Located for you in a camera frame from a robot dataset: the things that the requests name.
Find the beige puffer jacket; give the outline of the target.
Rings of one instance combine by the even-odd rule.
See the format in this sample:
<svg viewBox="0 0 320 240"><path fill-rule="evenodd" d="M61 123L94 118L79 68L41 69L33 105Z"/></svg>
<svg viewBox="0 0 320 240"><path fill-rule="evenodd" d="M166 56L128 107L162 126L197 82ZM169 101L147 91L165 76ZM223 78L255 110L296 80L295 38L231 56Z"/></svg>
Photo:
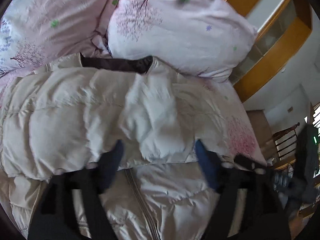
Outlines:
<svg viewBox="0 0 320 240"><path fill-rule="evenodd" d="M15 78L1 97L1 206L23 236L50 178L124 144L100 199L119 239L200 239L217 204L194 145L231 161L261 157L229 81L184 76L153 59L145 74L75 57Z"/></svg>

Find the right floral pillow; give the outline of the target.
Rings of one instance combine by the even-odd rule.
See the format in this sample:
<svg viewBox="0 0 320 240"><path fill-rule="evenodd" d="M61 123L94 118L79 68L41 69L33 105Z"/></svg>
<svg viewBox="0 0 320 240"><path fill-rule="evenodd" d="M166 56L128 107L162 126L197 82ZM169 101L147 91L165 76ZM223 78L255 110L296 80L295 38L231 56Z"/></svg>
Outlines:
<svg viewBox="0 0 320 240"><path fill-rule="evenodd" d="M224 0L119 0L107 29L115 58L155 56L180 73L217 82L229 78L256 37Z"/></svg>

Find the floral pillow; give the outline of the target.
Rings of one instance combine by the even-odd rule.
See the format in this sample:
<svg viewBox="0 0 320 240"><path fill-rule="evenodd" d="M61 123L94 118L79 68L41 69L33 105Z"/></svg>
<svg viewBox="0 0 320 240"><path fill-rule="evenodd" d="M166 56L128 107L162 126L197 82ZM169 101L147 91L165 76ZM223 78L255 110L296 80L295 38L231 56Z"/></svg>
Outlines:
<svg viewBox="0 0 320 240"><path fill-rule="evenodd" d="M155 56L180 73L217 82L229 78L256 37L224 0L119 0L107 29L115 58Z"/></svg>
<svg viewBox="0 0 320 240"><path fill-rule="evenodd" d="M118 0L12 0L1 18L1 76L62 56L109 55L106 31Z"/></svg>

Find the wooden chair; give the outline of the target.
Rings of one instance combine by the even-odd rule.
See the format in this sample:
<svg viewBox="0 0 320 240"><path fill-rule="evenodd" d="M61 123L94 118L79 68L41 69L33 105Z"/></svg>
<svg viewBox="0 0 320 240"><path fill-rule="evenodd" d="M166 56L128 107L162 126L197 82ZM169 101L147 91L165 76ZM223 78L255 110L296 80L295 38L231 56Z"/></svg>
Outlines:
<svg viewBox="0 0 320 240"><path fill-rule="evenodd" d="M295 152L297 146L297 131L300 123L276 132L272 135L275 143L277 154L275 156L275 164L273 165L276 170L285 170L296 162Z"/></svg>

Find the left floral pillow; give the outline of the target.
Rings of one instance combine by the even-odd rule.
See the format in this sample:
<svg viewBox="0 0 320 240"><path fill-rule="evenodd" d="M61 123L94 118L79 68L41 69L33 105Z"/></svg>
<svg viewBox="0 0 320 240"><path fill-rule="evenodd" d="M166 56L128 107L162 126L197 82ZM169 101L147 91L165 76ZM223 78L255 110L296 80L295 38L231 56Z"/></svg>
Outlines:
<svg viewBox="0 0 320 240"><path fill-rule="evenodd" d="M12 0L1 18L1 76L62 56L109 55L106 31L118 0Z"/></svg>

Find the pink floral bed sheet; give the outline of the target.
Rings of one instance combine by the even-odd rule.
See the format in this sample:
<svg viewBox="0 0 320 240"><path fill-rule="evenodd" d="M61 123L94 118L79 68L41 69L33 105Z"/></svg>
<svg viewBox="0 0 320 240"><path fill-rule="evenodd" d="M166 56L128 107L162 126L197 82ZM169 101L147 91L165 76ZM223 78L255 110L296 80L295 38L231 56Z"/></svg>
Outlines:
<svg viewBox="0 0 320 240"><path fill-rule="evenodd" d="M220 155L263 159L228 83L71 68L17 79L2 100L1 167L10 176L79 170L118 140L121 168L194 162L197 140Z"/></svg>

